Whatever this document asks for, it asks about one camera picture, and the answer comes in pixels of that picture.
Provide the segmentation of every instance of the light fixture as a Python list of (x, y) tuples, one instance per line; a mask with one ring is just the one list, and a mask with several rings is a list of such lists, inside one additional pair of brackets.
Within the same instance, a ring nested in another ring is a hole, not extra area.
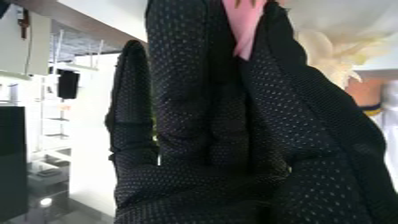
[(54, 204), (54, 199), (52, 198), (43, 198), (42, 199), (42, 208), (52, 207)]

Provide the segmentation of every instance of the gloved hand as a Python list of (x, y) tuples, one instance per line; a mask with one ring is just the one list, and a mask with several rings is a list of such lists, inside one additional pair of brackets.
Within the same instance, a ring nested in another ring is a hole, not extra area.
[(130, 42), (107, 116), (116, 223), (264, 223), (285, 178), (251, 170), (246, 91), (221, 1), (154, 1), (148, 33), (152, 78), (145, 48)]
[(273, 203), (273, 223), (398, 223), (385, 165), (385, 137), (356, 102), (306, 65), (287, 11), (262, 18), (244, 85), (266, 147), (283, 151), (292, 174)]
[(154, 0), (148, 33), (152, 79), (130, 42), (107, 116), (116, 223), (397, 223), (381, 132), (306, 66), (278, 4), (241, 65), (221, 1)]

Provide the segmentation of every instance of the black speaker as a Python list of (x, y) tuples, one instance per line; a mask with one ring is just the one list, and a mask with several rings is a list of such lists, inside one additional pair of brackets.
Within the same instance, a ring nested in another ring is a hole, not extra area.
[(0, 107), (0, 222), (27, 211), (26, 109)]
[(59, 74), (59, 97), (77, 99), (81, 74), (67, 70), (59, 70)]

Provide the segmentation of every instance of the finger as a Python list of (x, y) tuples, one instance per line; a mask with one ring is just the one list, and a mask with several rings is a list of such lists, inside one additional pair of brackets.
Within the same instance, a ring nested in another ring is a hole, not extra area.
[(212, 165), (246, 173), (250, 164), (250, 134), (246, 114), (246, 93), (241, 82), (225, 84), (214, 92), (214, 120), (210, 147)]
[(223, 170), (248, 172), (250, 136), (246, 118), (246, 90), (237, 41), (223, 1), (209, 1), (210, 80), (212, 80), (212, 147), (210, 163)]
[(290, 169), (283, 157), (283, 147), (273, 140), (273, 133), (253, 102), (250, 103), (250, 133), (251, 173), (269, 173), (274, 176), (287, 177)]
[(157, 164), (150, 87), (146, 51), (141, 43), (130, 41), (120, 56), (106, 124), (116, 159), (118, 155), (129, 156), (132, 166)]
[(209, 163), (209, 14), (203, 0), (154, 0), (148, 37), (162, 164)]
[(329, 223), (331, 217), (335, 223), (397, 222), (383, 135), (351, 96), (306, 65), (287, 12), (274, 3), (246, 66), (246, 86), (273, 142), (267, 146), (282, 148), (294, 166), (276, 195), (276, 222)]

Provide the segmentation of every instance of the wall-mounted object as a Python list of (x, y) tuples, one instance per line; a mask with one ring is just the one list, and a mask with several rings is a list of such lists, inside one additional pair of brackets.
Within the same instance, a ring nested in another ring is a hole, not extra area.
[(0, 19), (4, 18), (4, 13), (10, 10), (10, 3), (0, 0)]

